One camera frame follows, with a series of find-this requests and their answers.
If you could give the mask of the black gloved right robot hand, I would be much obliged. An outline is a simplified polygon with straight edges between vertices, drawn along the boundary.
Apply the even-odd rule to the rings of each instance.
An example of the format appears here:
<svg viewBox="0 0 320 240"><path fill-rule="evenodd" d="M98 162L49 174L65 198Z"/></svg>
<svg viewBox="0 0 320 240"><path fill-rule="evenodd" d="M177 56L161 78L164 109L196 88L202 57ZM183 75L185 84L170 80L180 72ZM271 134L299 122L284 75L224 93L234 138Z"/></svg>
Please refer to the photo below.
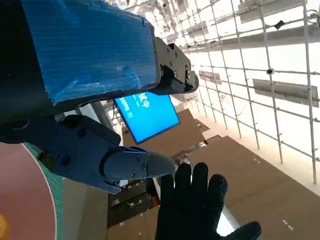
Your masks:
<svg viewBox="0 0 320 240"><path fill-rule="evenodd" d="M199 162L194 167L182 163L174 176L161 178L157 240L256 240L261 225L251 221L232 233L217 232L225 204L228 183L224 176L208 177L208 167Z"/></svg>

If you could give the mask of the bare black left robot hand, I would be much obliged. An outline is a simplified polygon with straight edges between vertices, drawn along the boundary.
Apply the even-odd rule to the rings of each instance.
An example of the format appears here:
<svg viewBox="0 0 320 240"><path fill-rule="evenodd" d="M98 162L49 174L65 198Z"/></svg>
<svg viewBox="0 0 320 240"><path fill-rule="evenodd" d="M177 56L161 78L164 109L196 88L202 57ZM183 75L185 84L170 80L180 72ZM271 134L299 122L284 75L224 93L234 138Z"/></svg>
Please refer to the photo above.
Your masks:
<svg viewBox="0 0 320 240"><path fill-rule="evenodd" d="M0 140L40 148L42 163L58 176L117 194L121 180L171 174L170 157L121 146L117 133L88 116L56 115L198 86L186 55L140 15L103 0L0 3Z"/></svg>

